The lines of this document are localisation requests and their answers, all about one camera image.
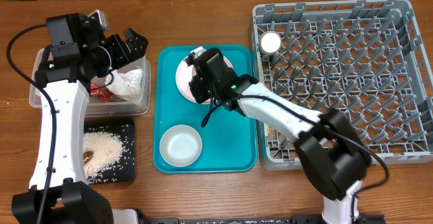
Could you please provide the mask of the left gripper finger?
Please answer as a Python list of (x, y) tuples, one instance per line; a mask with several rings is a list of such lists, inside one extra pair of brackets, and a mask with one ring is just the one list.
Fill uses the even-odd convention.
[(143, 57), (148, 46), (148, 40), (145, 37), (135, 37), (133, 41), (135, 42), (135, 53), (139, 57)]
[(139, 46), (139, 34), (136, 33), (133, 29), (126, 28), (123, 30), (123, 34), (126, 38), (125, 42), (129, 47), (138, 47)]

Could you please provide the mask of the white napkin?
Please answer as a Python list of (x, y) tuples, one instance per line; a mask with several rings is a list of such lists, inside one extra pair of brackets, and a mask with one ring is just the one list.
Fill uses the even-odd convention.
[(141, 69), (119, 73), (116, 70), (106, 79), (106, 88), (114, 95), (128, 102), (137, 101), (141, 96)]

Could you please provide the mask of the red ketchup packet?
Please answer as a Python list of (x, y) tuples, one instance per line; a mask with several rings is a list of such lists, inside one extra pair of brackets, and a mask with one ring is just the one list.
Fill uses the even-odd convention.
[(91, 97), (96, 97), (97, 99), (100, 100), (100, 102), (113, 102), (113, 93), (110, 92), (109, 90), (103, 88), (103, 87), (99, 87), (96, 83), (91, 83), (91, 92), (90, 92), (90, 96)]

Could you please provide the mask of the white bowl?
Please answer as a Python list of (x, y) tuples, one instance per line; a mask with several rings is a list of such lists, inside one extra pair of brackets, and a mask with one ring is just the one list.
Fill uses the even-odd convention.
[(191, 126), (176, 125), (161, 137), (160, 155), (169, 165), (185, 167), (193, 164), (202, 152), (202, 138)]

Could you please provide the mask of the white paper cup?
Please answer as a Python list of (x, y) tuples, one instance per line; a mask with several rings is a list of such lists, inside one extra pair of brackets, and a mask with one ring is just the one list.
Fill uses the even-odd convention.
[(266, 31), (259, 36), (258, 47), (262, 54), (273, 55), (277, 53), (281, 47), (281, 44), (281, 37), (275, 31)]

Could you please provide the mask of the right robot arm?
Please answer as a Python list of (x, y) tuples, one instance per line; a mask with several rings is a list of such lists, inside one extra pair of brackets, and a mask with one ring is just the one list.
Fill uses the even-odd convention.
[(249, 74), (237, 75), (217, 48), (191, 52), (185, 59), (195, 71), (189, 82), (198, 103), (259, 120), (292, 142), (308, 180), (323, 196), (324, 223), (356, 223), (357, 194), (370, 153), (349, 121), (336, 109), (326, 113), (303, 108), (280, 97)]

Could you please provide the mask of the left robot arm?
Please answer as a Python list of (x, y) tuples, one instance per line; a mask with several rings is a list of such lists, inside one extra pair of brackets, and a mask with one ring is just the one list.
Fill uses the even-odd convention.
[(51, 39), (29, 83), (41, 94), (39, 153), (28, 191), (12, 198), (20, 223), (145, 223), (139, 209), (115, 209), (89, 186), (83, 161), (91, 81), (145, 55), (148, 41), (127, 28), (105, 36), (105, 13), (50, 17)]

